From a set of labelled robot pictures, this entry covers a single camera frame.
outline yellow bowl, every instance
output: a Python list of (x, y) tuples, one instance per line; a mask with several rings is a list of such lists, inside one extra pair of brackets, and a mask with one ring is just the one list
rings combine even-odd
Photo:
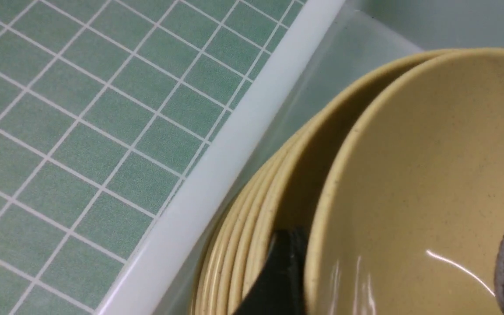
[(272, 232), (296, 225), (310, 229), (326, 175), (358, 116), (401, 74), (450, 51), (424, 52), (374, 70), (346, 88), (304, 126), (304, 134), (286, 157), (262, 204), (248, 252), (243, 296), (266, 261)]
[(410, 70), (344, 141), (308, 244), (309, 314), (500, 315), (504, 49)]
[(246, 183), (242, 191), (234, 198), (234, 202), (228, 207), (228, 210), (224, 213), (224, 217), (218, 223), (218, 229), (214, 232), (208, 250), (204, 254), (200, 275), (196, 277), (196, 281), (198, 282), (196, 293), (194, 294), (196, 298), (194, 298), (191, 307), (196, 315), (217, 314), (216, 303), (220, 281), (223, 275), (222, 270), (224, 268), (225, 256), (228, 252), (228, 244), (234, 232), (238, 216), (246, 200), (252, 197), (251, 194), (254, 193), (253, 190), (256, 182), (263, 179), (266, 173), (273, 169), (272, 164), (280, 165), (280, 161), (296, 141), (299, 134), (300, 131), (287, 140), (287, 142), (254, 174), (252, 179)]
[(266, 196), (266, 190), (264, 187), (269, 186), (272, 182), (276, 171), (281, 166), (282, 162), (289, 149), (294, 145), (298, 136), (300, 136), (301, 131), (298, 131), (292, 138), (290, 138), (277, 152), (276, 154), (266, 163), (266, 171), (264, 171), (261, 178), (259, 178), (254, 183), (253, 193), (250, 193), (238, 213), (238, 219), (234, 224), (232, 229), (232, 234), (227, 240), (227, 250), (224, 256), (223, 269), (220, 275), (219, 291), (217, 293), (217, 304), (215, 314), (227, 314), (228, 313), (228, 296), (230, 291), (230, 286), (233, 277), (238, 277), (238, 274), (233, 273), (236, 267), (236, 252), (238, 250), (238, 245), (244, 233), (244, 227), (247, 222), (256, 221), (254, 218), (254, 213), (251, 213), (252, 206), (256, 204), (256, 201), (263, 200)]

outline stacked bowl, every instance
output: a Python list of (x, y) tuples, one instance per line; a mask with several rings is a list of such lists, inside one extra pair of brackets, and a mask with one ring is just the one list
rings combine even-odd
[(294, 227), (308, 314), (500, 314), (504, 49), (408, 56), (336, 96), (226, 209), (190, 313), (234, 313)]

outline white plastic edge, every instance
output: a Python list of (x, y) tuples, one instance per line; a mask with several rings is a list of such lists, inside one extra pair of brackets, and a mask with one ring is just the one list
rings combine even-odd
[(154, 312), (344, 2), (310, 0), (304, 5), (96, 314)]

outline plastic container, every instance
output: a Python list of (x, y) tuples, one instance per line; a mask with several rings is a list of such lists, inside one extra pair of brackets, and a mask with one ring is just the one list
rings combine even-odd
[(309, 0), (108, 292), (100, 315), (186, 313), (219, 209), (348, 84), (428, 49), (504, 47), (496, 0)]

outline bowl rim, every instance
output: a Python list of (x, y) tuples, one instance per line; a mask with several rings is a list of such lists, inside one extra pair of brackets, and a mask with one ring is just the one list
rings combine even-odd
[(248, 281), (246, 281), (246, 283), (253, 282), (262, 269), (263, 262), (266, 260), (266, 249), (270, 244), (275, 219), (278, 213), (277, 210), (281, 208), (282, 196), (290, 185), (292, 175), (297, 171), (300, 158), (302, 158), (306, 149), (309, 147), (310, 143), (312, 143), (312, 139), (316, 136), (321, 126), (326, 124), (332, 115), (347, 103), (348, 98), (353, 96), (360, 88), (364, 87), (366, 84), (372, 83), (386, 72), (404, 66), (414, 60), (424, 61), (453, 51), (455, 51), (455, 49), (430, 50), (428, 52), (406, 56), (380, 66), (350, 84), (350, 86), (334, 97), (328, 105), (322, 108), (318, 114), (308, 120), (301, 129), (304, 130), (302, 131), (301, 137), (299, 137), (292, 148), (290, 148), (290, 152), (287, 154), (281, 168), (278, 170), (273, 180), (272, 187), (270, 187), (269, 193), (266, 195), (266, 200), (262, 204), (262, 209), (258, 217), (258, 222), (261, 224), (260, 227), (258, 227), (258, 231), (254, 231), (252, 243), (250, 245), (250, 250), (253, 251), (256, 256), (250, 261), (252, 266), (250, 267), (250, 273), (247, 273), (248, 276), (246, 279)]

